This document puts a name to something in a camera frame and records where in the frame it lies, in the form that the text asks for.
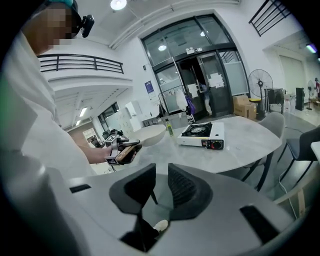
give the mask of white table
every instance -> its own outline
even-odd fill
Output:
[[[166,132],[159,143],[142,147],[130,167],[156,163],[157,173],[168,174],[168,163],[174,163],[211,173],[221,173],[254,163],[275,151],[282,144],[282,141],[271,131],[241,116],[214,122],[224,123],[225,145],[223,150],[179,145],[176,143],[176,138],[184,130],[184,128],[179,128],[173,130],[173,137]]]
[[[320,163],[320,141],[311,143],[311,148]]]

